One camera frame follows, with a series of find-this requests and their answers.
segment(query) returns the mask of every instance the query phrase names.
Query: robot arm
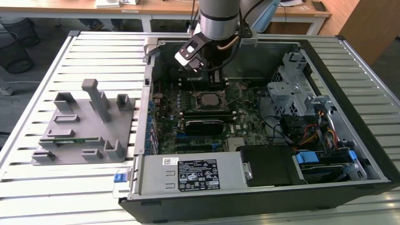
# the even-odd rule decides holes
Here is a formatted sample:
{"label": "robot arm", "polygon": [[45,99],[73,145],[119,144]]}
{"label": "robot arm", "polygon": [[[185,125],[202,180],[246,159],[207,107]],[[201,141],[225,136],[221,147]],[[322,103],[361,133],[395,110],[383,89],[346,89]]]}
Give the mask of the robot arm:
{"label": "robot arm", "polygon": [[[279,3],[281,0],[199,0],[201,32],[193,36],[175,55],[186,69],[195,72],[221,70],[235,57],[242,39],[253,37],[246,22],[249,15],[258,12],[251,16],[257,18],[254,27],[263,31],[273,20]],[[241,5],[243,8],[253,5],[247,7],[245,18]]]}

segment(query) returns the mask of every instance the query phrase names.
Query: motherboard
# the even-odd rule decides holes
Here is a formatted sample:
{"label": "motherboard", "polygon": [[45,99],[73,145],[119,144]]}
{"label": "motherboard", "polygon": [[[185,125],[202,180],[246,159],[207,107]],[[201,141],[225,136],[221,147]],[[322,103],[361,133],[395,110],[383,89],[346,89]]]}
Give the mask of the motherboard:
{"label": "motherboard", "polygon": [[258,101],[262,87],[227,81],[223,90],[197,90],[195,82],[157,83],[159,154],[235,151],[269,144]]}

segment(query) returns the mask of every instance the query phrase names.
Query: slotted metal surface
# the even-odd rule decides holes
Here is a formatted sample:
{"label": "slotted metal surface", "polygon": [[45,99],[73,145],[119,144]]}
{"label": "slotted metal surface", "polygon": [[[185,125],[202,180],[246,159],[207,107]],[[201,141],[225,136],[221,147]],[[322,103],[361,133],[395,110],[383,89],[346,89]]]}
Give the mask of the slotted metal surface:
{"label": "slotted metal surface", "polygon": [[[0,152],[0,224],[139,224],[115,199],[114,174],[133,166],[135,131],[146,64],[143,33],[83,32],[69,40],[39,90]],[[182,38],[186,35],[154,34]],[[305,36],[269,36],[299,39]],[[400,168],[399,105],[381,80],[359,65],[345,44],[333,37],[309,37],[378,140]],[[315,75],[317,84],[326,93]],[[99,80],[110,98],[127,93],[137,99],[129,161],[102,165],[31,166],[38,146],[55,110],[58,91],[90,98],[81,91],[86,78]],[[289,212],[261,216],[193,221],[185,224],[400,224],[400,188],[363,197],[331,210]]]}

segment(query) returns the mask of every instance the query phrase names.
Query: blue tab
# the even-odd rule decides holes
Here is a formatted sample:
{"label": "blue tab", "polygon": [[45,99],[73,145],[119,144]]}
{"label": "blue tab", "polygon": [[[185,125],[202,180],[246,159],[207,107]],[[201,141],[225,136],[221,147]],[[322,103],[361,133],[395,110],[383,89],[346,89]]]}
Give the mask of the blue tab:
{"label": "blue tab", "polygon": [[358,160],[358,155],[354,150],[350,150],[350,157],[351,157],[353,161]]}
{"label": "blue tab", "polygon": [[297,155],[298,163],[318,163],[319,157],[318,154],[314,151],[302,151]]}
{"label": "blue tab", "polygon": [[125,182],[127,182],[127,174],[126,173],[117,173],[114,175],[114,182],[115,183],[125,183]]}
{"label": "blue tab", "polygon": [[305,163],[303,157],[301,154],[297,155],[298,163],[302,164]]}

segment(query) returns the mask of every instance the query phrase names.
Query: warning label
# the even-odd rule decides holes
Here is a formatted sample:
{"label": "warning label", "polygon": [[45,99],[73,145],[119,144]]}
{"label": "warning label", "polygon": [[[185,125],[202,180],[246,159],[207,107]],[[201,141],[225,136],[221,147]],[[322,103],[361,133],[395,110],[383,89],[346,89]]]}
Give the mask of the warning label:
{"label": "warning label", "polygon": [[217,159],[179,161],[178,173],[182,192],[221,189]]}

